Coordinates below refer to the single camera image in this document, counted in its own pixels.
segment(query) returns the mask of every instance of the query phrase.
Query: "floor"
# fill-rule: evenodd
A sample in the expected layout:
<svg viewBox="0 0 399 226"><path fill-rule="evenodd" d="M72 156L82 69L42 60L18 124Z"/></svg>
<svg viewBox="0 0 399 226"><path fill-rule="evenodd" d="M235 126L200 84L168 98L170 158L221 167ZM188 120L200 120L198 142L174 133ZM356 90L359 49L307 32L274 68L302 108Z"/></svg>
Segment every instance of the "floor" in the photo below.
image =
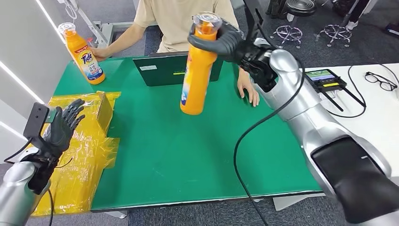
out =
<svg viewBox="0 0 399 226"><path fill-rule="evenodd" d="M97 0L79 1L80 6L93 21L125 22L134 19L134 5L131 0ZM64 7L59 5L59 12L66 21L71 19L66 15ZM399 22L399 0L379 0L371 13L364 15L358 27L354 29L351 46L346 48L342 43L333 47L326 46L328 40L322 37L315 41L315 34L327 24L339 24L341 18L335 15L327 4L318 8L315 15L299 18L298 25L304 33L301 49L287 45L284 49L300 57L306 67L353 65L361 63L397 63L399 62L399 39L381 32L388 23ZM240 28L246 32L247 26L243 8L235 11ZM82 19L75 22L78 32L88 38L90 30ZM265 31L271 34L277 26L287 24L286 20L271 20L265 22ZM159 29L147 29L146 35L136 45L128 48L114 57L142 56L154 52L159 44ZM7 164L0 165L0 177L8 169ZM343 226L344 216L338 203L326 197L304 200L287 209L276 212L272 199L258 203L271 226ZM96 225L96 226L260 226L262 225L251 203L248 201L218 202L197 205L184 205L169 208L154 208L133 210L125 219L118 219L104 213L85 213L55 216L53 225ZM28 226L46 226L48 218L31 218Z"/></svg>

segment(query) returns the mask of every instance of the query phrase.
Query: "eyeglasses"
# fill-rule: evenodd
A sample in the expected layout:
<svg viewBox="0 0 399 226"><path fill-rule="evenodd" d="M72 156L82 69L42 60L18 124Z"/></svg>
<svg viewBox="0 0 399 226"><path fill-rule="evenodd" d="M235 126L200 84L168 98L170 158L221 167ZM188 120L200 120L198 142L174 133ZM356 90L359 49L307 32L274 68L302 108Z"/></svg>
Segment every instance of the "eyeglasses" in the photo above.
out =
<svg viewBox="0 0 399 226"><path fill-rule="evenodd" d="M378 74L374 74L372 72L366 72L366 75L364 76L364 78L371 83L376 83L376 82L380 82L380 87L383 90L386 91L393 91L394 89L398 88L398 86L393 83L392 81L390 81L389 79L378 75Z"/></svg>

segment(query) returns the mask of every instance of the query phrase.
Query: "black cable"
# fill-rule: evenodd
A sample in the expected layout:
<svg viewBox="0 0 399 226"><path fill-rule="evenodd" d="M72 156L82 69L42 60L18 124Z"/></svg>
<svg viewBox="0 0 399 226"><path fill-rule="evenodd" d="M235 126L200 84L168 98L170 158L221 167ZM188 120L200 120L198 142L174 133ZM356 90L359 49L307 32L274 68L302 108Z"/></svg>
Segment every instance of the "black cable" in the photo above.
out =
<svg viewBox="0 0 399 226"><path fill-rule="evenodd" d="M380 63L377 63L377 64L378 64L378 65L381 65L382 67L385 67L388 71L390 71L390 72L392 73L392 75L395 77L396 81L398 82L398 86L399 86L399 79L398 79L398 77L396 76L396 74L395 74L391 69L389 69L387 66L385 66L385 65L383 65L383 64L380 64ZM364 112L366 112L366 107L367 107L367 106L366 106L366 101L365 101L363 95L362 95L362 94L360 93L360 91L358 90L358 87L355 85L355 82L353 82L352 77L351 77L351 68L353 68L353 67L354 67L354 65L352 65L352 66L349 67L349 69L348 69L348 76L349 76L349 79L351 80L352 85L354 86L355 90L357 91L357 93L359 93L359 95L360 95L360 97L361 97L361 99L362 99L362 101L363 101L365 107L363 107L363 111L362 111L360 114L357 114L357 115L354 115L354 116L338 115L338 114L332 113L331 111L327 110L328 113L330 113L330 114L332 114L332 115L334 115L334 116L341 117L341 118L346 118L346 119L352 119L352 118L359 117L359 116L361 116L362 114L364 114Z"/></svg>
<svg viewBox="0 0 399 226"><path fill-rule="evenodd" d="M385 67L388 71L390 71L390 72L392 73L392 75L395 77L396 81L398 82L398 87L399 87L399 79L398 79L398 77L396 76L396 74L395 74L391 69L389 69L387 66L385 66L385 65L383 65L383 64L379 64L379 65Z"/></svg>
<svg viewBox="0 0 399 226"><path fill-rule="evenodd" d="M357 115L354 115L354 116L344 116L344 115L338 115L338 114L332 113L331 111L327 110L328 113L330 113L330 114L332 114L332 115L335 115L335 116L337 116L337 117L346 118L346 119L352 119L352 118L359 117L359 116L361 116L362 114L364 114L364 112L366 112L366 107L367 107L367 105L366 105L366 100L364 99L364 97L363 97L363 95L360 93L360 91L358 90L358 87L355 85L355 83L353 82L352 77L351 77L351 68L353 68L353 67L354 67L354 65L352 65L352 66L350 66L350 67L348 68L348 76L349 76L349 79L351 80L351 82L352 82L352 84L353 84L355 90L357 91L357 93L359 93L360 98L362 99L362 101L363 101L363 103L364 103L363 111L362 111L360 114L357 114Z"/></svg>
<svg viewBox="0 0 399 226"><path fill-rule="evenodd" d="M19 149L17 152L15 152L14 154L12 154L12 156L6 158L4 160L5 163L10 163L10 164L14 164L15 162L9 161L10 159L14 158L15 156L19 155L21 152L23 152L25 150L25 148L32 142L32 138L30 138L28 140L28 142L26 142L26 144L24 146L21 147L21 149Z"/></svg>
<svg viewBox="0 0 399 226"><path fill-rule="evenodd" d="M55 168L62 168L64 166L68 165L72 161L72 159L73 159L73 157L71 157L71 159L66 164L64 164L62 166L56 166Z"/></svg>
<svg viewBox="0 0 399 226"><path fill-rule="evenodd" d="M48 194L50 195L50 202L51 202L51 213L50 213L50 221L48 223L48 226L51 226L53 224L53 215L54 215L54 202L53 202L53 195L51 194L50 188L48 188Z"/></svg>
<svg viewBox="0 0 399 226"><path fill-rule="evenodd" d="M236 146L235 146L235 148L234 148L233 162L234 162L234 169L235 169L235 171L236 171L238 180L240 181L242 187L244 188L245 192L246 192L247 195L248 195L248 198L251 200L253 206L255 207L256 211L257 211L258 214L259 214L259 217L261 218L261 220L263 221L263 223L264 223L265 226L268 226L268 224L267 224L265 218L263 217L262 213L260 212L259 208L257 207L257 205L256 205L256 203L255 203L255 201L254 201L254 199L252 198L251 194L249 193L249 191L248 191L248 189L247 189L247 186L245 186L245 184L244 184L244 182L243 182L243 180L242 180L242 178L241 178L241 176L240 176L240 174L239 174L239 172L238 172L238 168L237 168L237 151L238 151L238 146L239 146L239 144L241 143L241 140L242 140L250 131L252 131L253 129L255 129L255 128L256 128L257 126L259 126L260 124L264 123L265 121L269 120L271 117L277 115L281 110L283 110L285 107L287 107L287 105L290 104L290 103L293 101L293 99L298 95L298 93L299 93L299 91L301 90L302 85L303 85L303 83L304 83L304 81L305 81L305 76L306 76L306 74L305 74L305 67L304 67L302 61L300 61L298 58L295 58L295 59L298 61L299 65L300 65L301 68L302 68L301 83L299 84L298 90L292 95L292 97L291 97L285 104L283 104L283 105L282 105L281 107L279 107L277 110L275 110L274 112L272 112L271 114L267 115L266 117L264 117L263 119L261 119L260 121L258 121L257 123L255 123L253 126L251 126L250 128L248 128L248 129L239 137L239 139L238 139L238 141L237 141L237 143L236 143Z"/></svg>

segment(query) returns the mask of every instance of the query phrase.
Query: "clear bottle cap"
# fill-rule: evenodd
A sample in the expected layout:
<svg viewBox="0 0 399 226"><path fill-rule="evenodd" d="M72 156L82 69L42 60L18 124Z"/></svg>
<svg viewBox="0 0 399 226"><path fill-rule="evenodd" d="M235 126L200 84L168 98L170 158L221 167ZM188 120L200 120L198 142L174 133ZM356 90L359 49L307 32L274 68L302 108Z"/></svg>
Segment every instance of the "clear bottle cap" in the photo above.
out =
<svg viewBox="0 0 399 226"><path fill-rule="evenodd" d="M76 26L72 23L65 22L58 26L58 30L64 36L72 35L76 32Z"/></svg>
<svg viewBox="0 0 399 226"><path fill-rule="evenodd" d="M203 34L213 34L222 26L222 19L212 12L201 12L193 17L197 30Z"/></svg>

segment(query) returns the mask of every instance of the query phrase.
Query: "green table mat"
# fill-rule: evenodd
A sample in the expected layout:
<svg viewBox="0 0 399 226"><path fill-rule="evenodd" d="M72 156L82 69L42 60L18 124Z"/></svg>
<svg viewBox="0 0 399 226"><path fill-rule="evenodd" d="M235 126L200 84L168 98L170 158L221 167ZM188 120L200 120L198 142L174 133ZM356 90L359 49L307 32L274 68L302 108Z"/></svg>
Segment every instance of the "green table mat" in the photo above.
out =
<svg viewBox="0 0 399 226"><path fill-rule="evenodd" d="M93 86L70 62L54 95L121 91L109 137L120 137L111 169L105 169L92 210L170 202L245 197L233 166L240 135L271 112L238 97L234 66L224 63L207 90L204 111L181 112L182 85L147 87L131 57L100 64L106 79ZM288 126L278 117L241 142L238 168L253 195L320 191Z"/></svg>

